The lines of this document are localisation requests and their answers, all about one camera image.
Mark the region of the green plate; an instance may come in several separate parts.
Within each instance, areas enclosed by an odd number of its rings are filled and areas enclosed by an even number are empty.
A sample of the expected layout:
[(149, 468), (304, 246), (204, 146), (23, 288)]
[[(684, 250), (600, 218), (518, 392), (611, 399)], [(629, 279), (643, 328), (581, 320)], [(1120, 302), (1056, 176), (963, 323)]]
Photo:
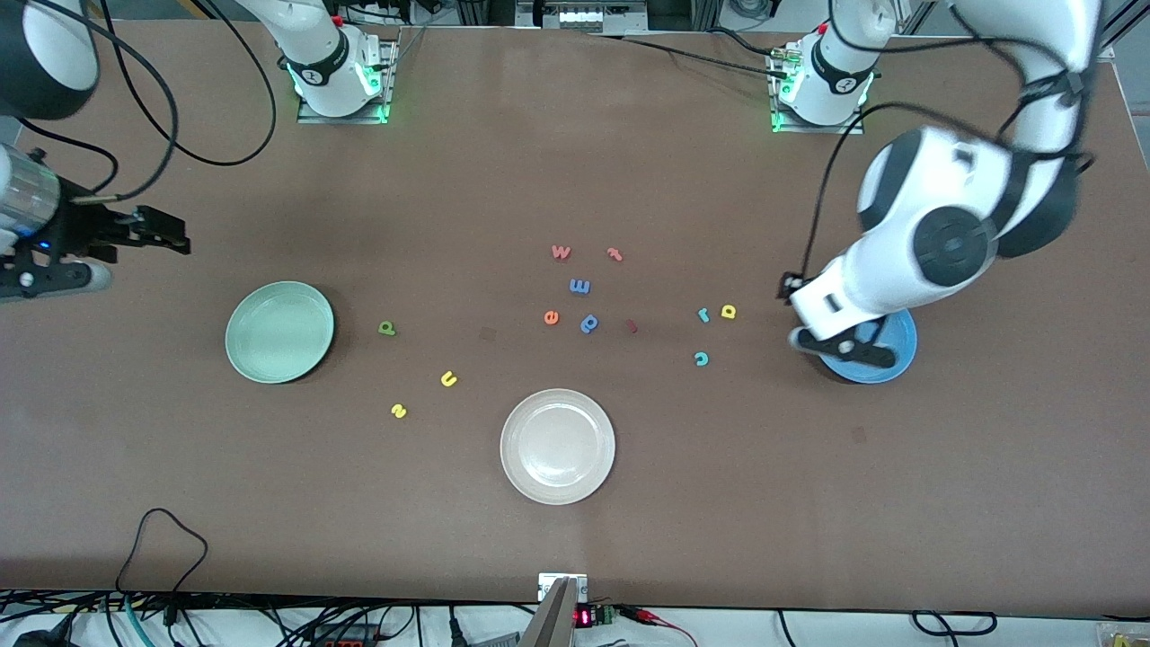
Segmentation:
[(227, 360), (264, 385), (310, 373), (332, 347), (332, 305), (302, 282), (274, 282), (251, 292), (227, 321)]

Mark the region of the grey electronics box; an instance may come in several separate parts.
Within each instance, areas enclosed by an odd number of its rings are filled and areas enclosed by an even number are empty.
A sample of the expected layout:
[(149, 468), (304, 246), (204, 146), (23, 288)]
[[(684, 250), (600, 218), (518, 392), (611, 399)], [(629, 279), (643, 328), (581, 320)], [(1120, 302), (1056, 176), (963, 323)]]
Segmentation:
[(646, 0), (515, 0), (515, 25), (623, 36), (649, 28)]

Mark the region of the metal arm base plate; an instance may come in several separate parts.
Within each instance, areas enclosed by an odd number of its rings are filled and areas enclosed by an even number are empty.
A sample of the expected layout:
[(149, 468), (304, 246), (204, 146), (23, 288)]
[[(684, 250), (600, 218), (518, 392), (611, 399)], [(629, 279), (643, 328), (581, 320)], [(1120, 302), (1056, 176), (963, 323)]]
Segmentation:
[(358, 38), (348, 61), (325, 86), (296, 82), (296, 122), (300, 124), (385, 124), (394, 97), (398, 41), (377, 36)]
[(862, 110), (873, 74), (859, 82), (848, 76), (839, 83), (843, 93), (831, 90), (826, 79), (808, 68), (808, 48), (802, 41), (772, 49), (765, 57), (769, 71), (782, 77), (768, 79), (770, 123), (775, 132), (788, 134), (859, 134), (862, 128), (851, 122)]

